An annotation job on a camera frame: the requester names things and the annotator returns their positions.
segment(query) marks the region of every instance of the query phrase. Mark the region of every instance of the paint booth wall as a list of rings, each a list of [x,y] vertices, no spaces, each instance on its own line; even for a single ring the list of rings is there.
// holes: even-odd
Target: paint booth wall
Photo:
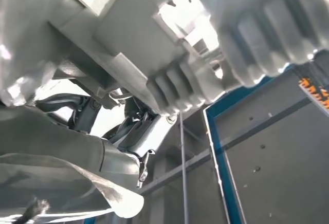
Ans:
[[[218,117],[220,139],[304,94],[289,72]],[[329,118],[311,103],[226,153],[247,223],[327,223]]]

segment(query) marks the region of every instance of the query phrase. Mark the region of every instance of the metal rod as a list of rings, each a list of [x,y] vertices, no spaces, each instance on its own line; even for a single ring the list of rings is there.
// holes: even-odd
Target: metal rod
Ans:
[[[208,162],[211,159],[211,153],[209,149],[204,150],[198,155],[196,155],[193,158],[191,158],[185,163],[185,167],[186,168],[186,172],[190,170],[195,169],[200,165],[202,165],[205,162]],[[171,171],[169,171],[165,175],[162,175],[158,178],[154,179],[152,182],[149,184],[146,184],[143,186],[140,189],[137,190],[138,194],[140,195],[147,195],[151,192],[155,191],[157,189],[161,188],[162,186],[167,185],[173,180],[177,179],[182,175],[183,168],[182,166],[177,166]]]
[[[183,172],[183,196],[184,200],[184,223],[189,224],[189,208],[187,206],[186,168],[185,167],[184,125],[183,124],[182,112],[180,118],[180,143],[182,146],[182,172]]]

